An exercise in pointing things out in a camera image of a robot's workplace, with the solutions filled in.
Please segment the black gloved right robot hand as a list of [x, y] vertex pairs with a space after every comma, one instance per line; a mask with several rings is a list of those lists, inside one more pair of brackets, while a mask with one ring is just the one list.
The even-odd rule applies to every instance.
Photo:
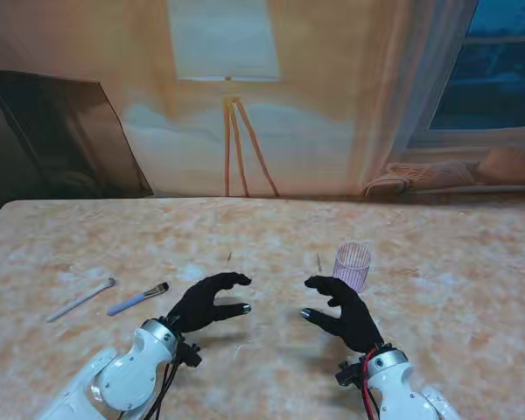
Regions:
[[304, 281], [307, 288], [316, 290], [330, 299], [330, 307], [339, 307], [338, 318], [312, 308], [304, 308], [301, 316], [333, 336], [340, 337], [348, 348], [368, 354], [384, 344], [367, 305], [358, 293], [346, 283], [331, 276], [311, 276]]

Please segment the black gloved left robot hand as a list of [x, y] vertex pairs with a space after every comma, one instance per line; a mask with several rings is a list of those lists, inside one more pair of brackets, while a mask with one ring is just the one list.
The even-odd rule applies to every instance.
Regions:
[[206, 277], [190, 287], [165, 317], [170, 329], [177, 333], [194, 333], [213, 322], [235, 318], [251, 311], [246, 303], [216, 305], [220, 291], [234, 286], [248, 286], [252, 280], [236, 272], [222, 272]]

